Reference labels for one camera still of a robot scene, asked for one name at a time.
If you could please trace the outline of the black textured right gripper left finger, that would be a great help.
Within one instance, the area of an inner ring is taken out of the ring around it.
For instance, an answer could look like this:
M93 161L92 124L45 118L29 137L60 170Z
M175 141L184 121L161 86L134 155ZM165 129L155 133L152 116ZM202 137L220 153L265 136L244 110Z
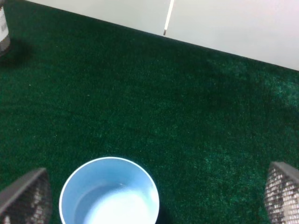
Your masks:
M2 224L48 224L52 192L46 168L31 170L0 192Z

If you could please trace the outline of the black textured right gripper right finger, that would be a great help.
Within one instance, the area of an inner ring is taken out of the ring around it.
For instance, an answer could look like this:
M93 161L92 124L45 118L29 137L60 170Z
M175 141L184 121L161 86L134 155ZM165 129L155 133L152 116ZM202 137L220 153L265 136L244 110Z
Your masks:
M299 222L299 170L285 162L271 162L264 206L272 224Z

